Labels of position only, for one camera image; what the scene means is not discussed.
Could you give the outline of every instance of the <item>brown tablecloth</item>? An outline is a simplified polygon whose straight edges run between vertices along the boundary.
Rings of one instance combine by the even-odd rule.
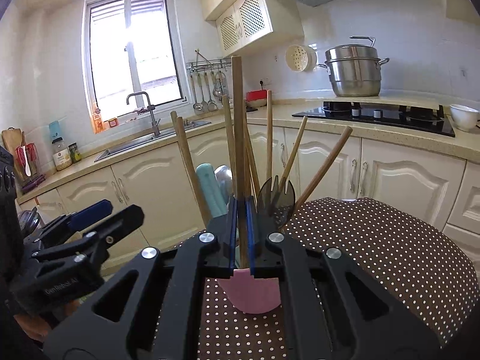
[[[445,345],[479,299],[471,261],[434,227],[373,199],[308,202],[286,232],[317,251],[338,247],[426,323]],[[243,314],[207,279],[198,359],[286,357],[283,310]]]

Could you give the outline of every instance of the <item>gas stove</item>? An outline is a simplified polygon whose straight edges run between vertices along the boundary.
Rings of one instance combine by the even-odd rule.
[[[292,116],[373,123],[455,137],[453,127],[443,114],[441,105],[438,110],[434,110],[406,105],[330,101],[323,102],[323,107]]]

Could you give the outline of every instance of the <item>lattice cabinet door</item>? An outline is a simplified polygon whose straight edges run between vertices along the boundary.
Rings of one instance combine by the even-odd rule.
[[[217,19],[216,24],[224,56],[230,55],[243,46],[240,38],[239,19],[233,6]]]
[[[237,0],[233,6],[239,18],[240,40],[244,45],[272,32],[265,0]]]

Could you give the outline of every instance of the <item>cabinet door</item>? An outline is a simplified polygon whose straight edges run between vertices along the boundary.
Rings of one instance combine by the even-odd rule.
[[[222,128],[188,140],[193,165],[212,164],[213,169],[221,165],[230,167],[227,131]]]
[[[442,230],[460,189],[465,161],[362,140],[358,197],[368,196]]]
[[[480,234],[480,165],[467,162],[448,223]]]
[[[265,0],[237,0],[233,6],[243,46],[272,32]]]
[[[253,154],[255,156],[255,164],[257,166],[258,180],[260,181],[261,187],[266,181],[267,127],[249,124],[248,131],[250,133],[251,145],[253,148]],[[275,177],[276,175],[280,177],[282,175],[288,158],[289,154],[287,152],[287,146],[285,145],[283,128],[273,127],[272,177]]]
[[[177,143],[112,165],[128,204],[143,209],[148,243],[166,249],[203,229]]]
[[[466,256],[472,261],[478,278],[480,278],[480,235],[470,233],[452,225],[445,226],[443,233],[462,249]]]
[[[239,20],[233,7],[227,9],[217,21],[218,37],[223,56],[228,56],[242,47],[239,33]]]
[[[291,152],[298,130],[285,129],[286,146]],[[316,131],[303,133],[290,177],[298,196],[305,190],[332,151],[340,136]],[[331,168],[315,188],[308,201],[332,197],[355,199],[359,180],[360,139],[350,137]]]
[[[109,167],[58,187],[58,193],[68,212],[83,210],[103,199],[112,203],[113,213],[127,206]],[[109,249],[110,258],[102,265],[102,269],[117,267],[128,262],[147,246],[148,243],[141,231],[135,230]]]
[[[45,223],[58,218],[60,215],[68,214],[57,190],[42,193],[36,198],[20,205],[22,210],[32,210],[33,207],[37,207],[37,209],[40,210]]]

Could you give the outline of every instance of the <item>faucet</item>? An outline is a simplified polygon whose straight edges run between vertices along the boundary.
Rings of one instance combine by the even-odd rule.
[[[160,123],[160,119],[158,121],[155,120],[155,115],[153,114],[153,110],[155,109],[155,106],[152,105],[152,103],[150,103],[150,97],[148,97],[148,93],[147,92],[135,92],[135,93],[130,93],[128,96],[127,96],[127,105],[130,104],[130,101],[129,99],[132,97],[132,96],[138,96],[138,95],[145,95],[147,97],[147,102],[148,102],[148,107],[147,107],[147,110],[150,111],[150,117],[152,119],[152,129],[153,129],[153,134],[155,135],[155,137],[159,137],[160,136],[160,130],[158,129],[158,124]]]

